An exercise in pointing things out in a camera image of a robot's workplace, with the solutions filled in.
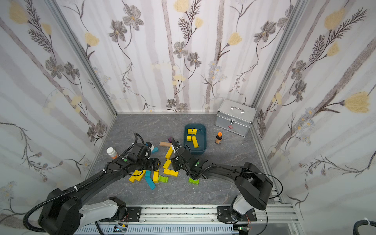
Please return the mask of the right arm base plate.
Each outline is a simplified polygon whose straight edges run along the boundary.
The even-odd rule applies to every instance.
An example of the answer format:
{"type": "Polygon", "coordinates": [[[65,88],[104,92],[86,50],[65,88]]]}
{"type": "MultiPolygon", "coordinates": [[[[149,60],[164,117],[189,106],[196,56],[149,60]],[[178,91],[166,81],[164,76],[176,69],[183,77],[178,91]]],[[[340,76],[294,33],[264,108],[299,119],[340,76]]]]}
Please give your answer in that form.
{"type": "Polygon", "coordinates": [[[256,222],[257,216],[254,209],[250,209],[246,214],[241,215],[233,210],[230,206],[218,206],[217,220],[223,223],[235,223],[235,222],[256,222]]]}

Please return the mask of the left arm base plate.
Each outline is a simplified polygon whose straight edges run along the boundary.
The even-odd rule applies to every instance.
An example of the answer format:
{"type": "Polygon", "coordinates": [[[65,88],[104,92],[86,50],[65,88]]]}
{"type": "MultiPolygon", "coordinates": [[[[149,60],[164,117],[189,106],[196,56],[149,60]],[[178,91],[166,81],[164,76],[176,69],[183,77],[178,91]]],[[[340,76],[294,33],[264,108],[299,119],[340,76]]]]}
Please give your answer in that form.
{"type": "Polygon", "coordinates": [[[126,215],[119,223],[136,223],[140,221],[142,207],[127,207],[126,215]]]}

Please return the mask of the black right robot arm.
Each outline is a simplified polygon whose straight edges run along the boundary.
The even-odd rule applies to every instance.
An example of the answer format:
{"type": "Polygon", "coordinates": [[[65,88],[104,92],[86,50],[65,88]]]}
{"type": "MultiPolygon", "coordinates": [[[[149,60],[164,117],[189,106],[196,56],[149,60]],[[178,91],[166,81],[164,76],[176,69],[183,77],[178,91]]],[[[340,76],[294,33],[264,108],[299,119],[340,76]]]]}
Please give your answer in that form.
{"type": "Polygon", "coordinates": [[[232,220],[240,221],[252,209],[264,211],[273,198],[272,175],[261,172],[254,164],[246,162],[243,166],[229,166],[198,159],[172,137],[168,140],[174,151],[172,166],[175,171],[184,170],[193,180],[217,179],[237,187],[240,195],[229,208],[232,220]]]}

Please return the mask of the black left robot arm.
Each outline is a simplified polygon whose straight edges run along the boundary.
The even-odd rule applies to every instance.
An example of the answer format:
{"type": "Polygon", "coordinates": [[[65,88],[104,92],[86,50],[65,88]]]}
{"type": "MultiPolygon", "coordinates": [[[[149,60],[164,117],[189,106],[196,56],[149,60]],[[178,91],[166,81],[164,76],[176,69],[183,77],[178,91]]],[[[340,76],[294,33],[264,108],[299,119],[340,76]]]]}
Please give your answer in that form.
{"type": "Polygon", "coordinates": [[[51,191],[45,201],[24,215],[23,226],[37,233],[72,235],[84,219],[80,209],[96,194],[126,176],[134,176],[136,170],[157,170],[161,162],[151,156],[152,143],[138,133],[134,136],[133,144],[100,172],[66,190],[51,191]]]}

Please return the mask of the yellow rectangular block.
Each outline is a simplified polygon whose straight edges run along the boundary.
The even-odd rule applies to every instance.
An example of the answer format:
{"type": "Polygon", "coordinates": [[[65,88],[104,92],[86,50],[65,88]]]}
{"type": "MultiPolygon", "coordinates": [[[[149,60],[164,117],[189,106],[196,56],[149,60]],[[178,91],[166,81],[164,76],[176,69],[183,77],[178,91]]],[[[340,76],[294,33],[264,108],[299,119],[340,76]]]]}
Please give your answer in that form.
{"type": "Polygon", "coordinates": [[[163,168],[164,169],[169,169],[169,167],[171,166],[171,160],[167,159],[165,164],[163,165],[163,168]]]}

